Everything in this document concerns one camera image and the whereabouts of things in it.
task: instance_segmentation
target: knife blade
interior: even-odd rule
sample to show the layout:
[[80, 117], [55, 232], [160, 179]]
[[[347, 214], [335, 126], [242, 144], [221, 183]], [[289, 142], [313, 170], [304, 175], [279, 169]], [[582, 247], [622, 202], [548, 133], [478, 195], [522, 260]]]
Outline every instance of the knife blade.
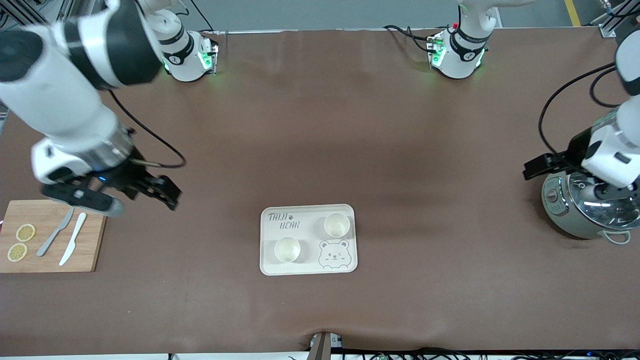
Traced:
[[76, 238], [80, 233], [80, 229], [82, 228], [82, 225], [84, 224], [85, 219], [86, 219], [86, 213], [80, 213], [80, 215], [78, 215], [78, 220], [76, 222], [76, 227], [74, 228], [74, 233], [73, 235], [71, 235], [71, 239], [69, 240], [69, 245], [67, 245], [67, 249], [65, 250], [65, 253], [64, 255], [62, 255], [62, 259], [60, 259], [60, 264], [58, 264], [59, 266], [64, 265], [67, 262], [67, 260], [69, 260], [69, 258], [71, 257], [71, 254], [73, 254], [74, 250], [76, 249]]
[[69, 209], [69, 211], [67, 212], [67, 214], [65, 215], [65, 217], [60, 222], [60, 225], [58, 225], [58, 228], [53, 231], [53, 233], [47, 239], [47, 241], [45, 241], [45, 243], [42, 244], [42, 246], [38, 249], [38, 252], [36, 252], [36, 256], [44, 256], [44, 254], [47, 252], [47, 250], [49, 250], [49, 247], [53, 243], [53, 240], [56, 238], [58, 233], [60, 231], [64, 230], [64, 228], [66, 228], [67, 225], [69, 225], [69, 222], [71, 221], [71, 217], [73, 215], [74, 215], [74, 207], [72, 206]]

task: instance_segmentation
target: bear face illustration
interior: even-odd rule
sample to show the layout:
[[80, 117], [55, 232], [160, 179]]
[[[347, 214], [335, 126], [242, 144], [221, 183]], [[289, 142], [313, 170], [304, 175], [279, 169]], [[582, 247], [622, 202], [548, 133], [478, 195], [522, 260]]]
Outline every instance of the bear face illustration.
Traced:
[[349, 242], [341, 240], [337, 243], [322, 241], [320, 243], [320, 258], [318, 263], [323, 269], [338, 269], [342, 266], [345, 268], [351, 264], [351, 254], [349, 254]]

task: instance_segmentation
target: lemon slice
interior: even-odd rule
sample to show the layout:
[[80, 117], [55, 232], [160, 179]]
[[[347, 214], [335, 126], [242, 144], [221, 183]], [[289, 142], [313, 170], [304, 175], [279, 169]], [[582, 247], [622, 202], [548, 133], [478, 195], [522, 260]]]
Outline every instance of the lemon slice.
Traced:
[[25, 245], [23, 243], [13, 244], [13, 246], [11, 246], [9, 248], [9, 252], [6, 253], [6, 257], [12, 263], [14, 263], [16, 261], [20, 261], [20, 260], [24, 259], [25, 256], [27, 256], [27, 250], [28, 249], [29, 248], [27, 248], [27, 245]]
[[24, 224], [18, 228], [18, 231], [15, 232], [15, 238], [18, 241], [29, 241], [33, 239], [36, 234], [36, 227], [31, 224]]

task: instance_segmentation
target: wooden cutting board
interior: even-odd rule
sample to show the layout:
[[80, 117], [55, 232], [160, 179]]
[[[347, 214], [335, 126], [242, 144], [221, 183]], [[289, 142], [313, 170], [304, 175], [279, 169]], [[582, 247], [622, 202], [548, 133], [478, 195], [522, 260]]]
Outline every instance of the wooden cutting board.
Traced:
[[[15, 272], [92, 272], [100, 250], [100, 241], [106, 217], [75, 209], [67, 227], [60, 231], [44, 256], [39, 258], [36, 252], [47, 241], [53, 231], [69, 211], [69, 206], [51, 200], [14, 200], [4, 216], [4, 224], [0, 232], [0, 273]], [[71, 234], [74, 232], [80, 213], [87, 214], [84, 225], [76, 238], [76, 249], [63, 265], [58, 263], [67, 249]], [[19, 241], [15, 232], [24, 224], [32, 224], [36, 228], [33, 239], [25, 242], [27, 255], [20, 261], [11, 262], [7, 257], [9, 248]]]

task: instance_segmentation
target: table surface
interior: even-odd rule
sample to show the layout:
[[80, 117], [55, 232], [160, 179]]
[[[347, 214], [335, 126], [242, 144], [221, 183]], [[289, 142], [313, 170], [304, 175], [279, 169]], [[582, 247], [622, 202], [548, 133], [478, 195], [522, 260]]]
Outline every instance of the table surface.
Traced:
[[[640, 240], [563, 234], [541, 206], [543, 179], [521, 175], [545, 152], [536, 124], [549, 95], [612, 61], [614, 40], [501, 29], [459, 81], [384, 31], [221, 45], [217, 76], [117, 91], [189, 160], [166, 171], [184, 192], [178, 210], [125, 200], [94, 273], [0, 275], [0, 355], [301, 350], [320, 331], [375, 349], [640, 347]], [[588, 85], [549, 110], [560, 148], [607, 111]], [[598, 93], [624, 99], [615, 76]], [[40, 137], [8, 119], [0, 208], [41, 198], [29, 167]], [[174, 159], [141, 131], [134, 140], [150, 160]], [[355, 209], [354, 272], [261, 274], [264, 208], [334, 203]]]

